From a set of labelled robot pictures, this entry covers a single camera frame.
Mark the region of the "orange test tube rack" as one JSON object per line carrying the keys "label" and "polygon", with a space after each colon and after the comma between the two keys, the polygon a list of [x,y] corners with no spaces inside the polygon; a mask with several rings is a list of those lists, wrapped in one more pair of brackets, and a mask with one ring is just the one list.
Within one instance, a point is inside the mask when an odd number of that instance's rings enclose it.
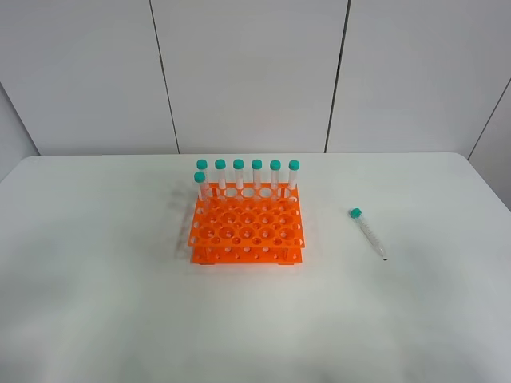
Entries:
{"label": "orange test tube rack", "polygon": [[260,189],[247,182],[221,189],[208,185],[206,200],[196,201],[188,245],[191,262],[201,265],[270,263],[300,264],[305,248],[299,189],[269,183]]}

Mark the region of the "second row left tube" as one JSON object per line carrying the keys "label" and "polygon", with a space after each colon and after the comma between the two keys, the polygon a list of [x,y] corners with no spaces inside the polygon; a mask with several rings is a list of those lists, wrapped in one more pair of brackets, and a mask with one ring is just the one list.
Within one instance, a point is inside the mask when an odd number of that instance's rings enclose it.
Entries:
{"label": "second row left tube", "polygon": [[208,182],[204,172],[197,171],[194,180],[199,187],[199,199],[205,208],[208,207]]}

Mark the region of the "green-capped test tube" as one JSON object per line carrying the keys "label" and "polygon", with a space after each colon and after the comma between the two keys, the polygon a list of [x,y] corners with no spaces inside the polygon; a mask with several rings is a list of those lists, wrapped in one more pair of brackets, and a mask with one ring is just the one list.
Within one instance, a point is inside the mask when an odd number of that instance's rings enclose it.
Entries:
{"label": "green-capped test tube", "polygon": [[382,244],[380,238],[375,234],[375,232],[371,229],[369,223],[366,221],[365,215],[362,213],[362,210],[359,208],[352,208],[349,210],[349,216],[354,222],[357,224],[361,232],[366,237],[368,243],[371,245],[375,253],[382,258],[382,260],[387,261],[388,256],[386,250]]}

